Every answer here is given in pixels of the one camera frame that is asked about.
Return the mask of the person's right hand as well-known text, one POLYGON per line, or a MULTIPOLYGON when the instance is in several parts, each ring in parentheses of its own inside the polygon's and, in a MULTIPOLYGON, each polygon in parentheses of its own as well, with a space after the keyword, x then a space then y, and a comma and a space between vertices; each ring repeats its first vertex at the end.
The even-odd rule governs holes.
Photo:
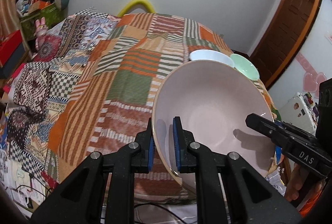
MULTIPOLYGON (((299 190, 302 188, 303 183, 305 182, 305 179, 302 178, 301 172, 304 171, 304 169, 301 168, 300 165, 295 164, 294 169, 292 171, 290 180, 286 187, 286 192, 284 195, 284 198, 291 202, 293 200, 297 200, 299 196, 299 190)), ((325 180, 321 180, 319 183, 316 184, 315 187, 311 189, 311 191, 308 193, 308 199, 314 198, 317 194, 320 193, 321 189, 323 188, 325 184, 325 180)))

